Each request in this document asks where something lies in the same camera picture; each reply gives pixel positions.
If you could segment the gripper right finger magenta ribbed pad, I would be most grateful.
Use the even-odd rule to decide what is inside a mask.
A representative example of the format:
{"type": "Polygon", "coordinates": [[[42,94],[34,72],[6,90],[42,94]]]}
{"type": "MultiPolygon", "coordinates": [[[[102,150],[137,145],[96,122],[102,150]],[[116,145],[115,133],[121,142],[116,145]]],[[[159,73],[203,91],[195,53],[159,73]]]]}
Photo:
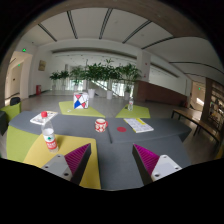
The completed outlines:
{"type": "Polygon", "coordinates": [[[133,145],[132,154],[144,185],[181,170],[168,155],[159,156],[137,144],[133,145]]]}

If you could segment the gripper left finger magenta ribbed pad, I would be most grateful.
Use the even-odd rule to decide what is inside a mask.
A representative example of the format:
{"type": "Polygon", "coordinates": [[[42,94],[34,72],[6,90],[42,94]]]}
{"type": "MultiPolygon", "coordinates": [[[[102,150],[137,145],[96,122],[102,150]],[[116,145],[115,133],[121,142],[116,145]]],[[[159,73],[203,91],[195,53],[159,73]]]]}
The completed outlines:
{"type": "Polygon", "coordinates": [[[83,145],[66,155],[58,154],[42,169],[79,185],[91,155],[91,144],[83,145]]]}

